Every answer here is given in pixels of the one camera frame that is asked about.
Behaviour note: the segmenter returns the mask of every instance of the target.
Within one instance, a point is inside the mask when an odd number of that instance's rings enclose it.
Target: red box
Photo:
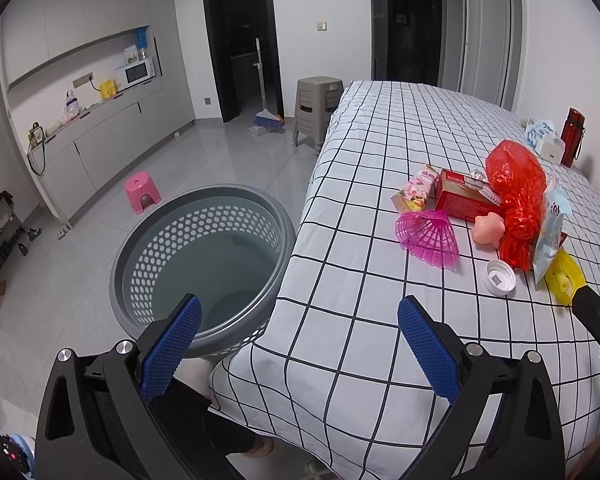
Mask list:
[[[436,209],[443,209],[449,216],[468,222],[473,222],[475,217],[486,216],[491,212],[504,218],[504,210],[487,200],[477,190],[468,187],[467,181],[471,181],[474,186],[486,185],[470,176],[442,170],[436,186]]]

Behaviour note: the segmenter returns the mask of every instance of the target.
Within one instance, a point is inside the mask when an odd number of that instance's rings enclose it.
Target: cabinet handle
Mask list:
[[[154,47],[155,47],[155,57],[158,59],[158,70],[160,70],[160,76],[162,76],[162,65],[160,64],[160,52],[158,52],[158,41],[154,36]]]

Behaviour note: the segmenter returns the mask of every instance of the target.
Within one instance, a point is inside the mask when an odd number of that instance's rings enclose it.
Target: electrical outlet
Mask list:
[[[78,79],[74,79],[74,88],[78,88],[78,86],[85,85],[89,82],[89,79],[93,79],[93,72],[89,72]]]

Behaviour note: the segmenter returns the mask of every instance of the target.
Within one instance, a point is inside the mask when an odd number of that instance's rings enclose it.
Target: red plastic bag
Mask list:
[[[494,148],[486,171],[491,189],[502,197],[506,210],[500,257],[514,269],[531,270],[531,247],[542,223],[544,171],[533,153],[512,140]]]

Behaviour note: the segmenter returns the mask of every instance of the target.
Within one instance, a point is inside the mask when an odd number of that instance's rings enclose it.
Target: bed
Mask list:
[[[448,403],[433,394],[397,327],[413,294],[434,320],[491,354],[538,350],[558,401],[568,466],[600,431],[599,347],[546,284],[516,272],[494,298],[481,272],[495,250],[452,219],[458,266],[429,267],[395,239],[390,201],[423,164],[468,173],[520,120],[478,99],[424,85],[355,82],[343,95],[312,174],[298,241],[264,335],[210,377],[213,407],[313,453],[345,480],[398,478]],[[600,197],[577,171],[542,162],[573,215],[565,249],[600,295]],[[460,465],[471,468],[498,405],[491,396]]]

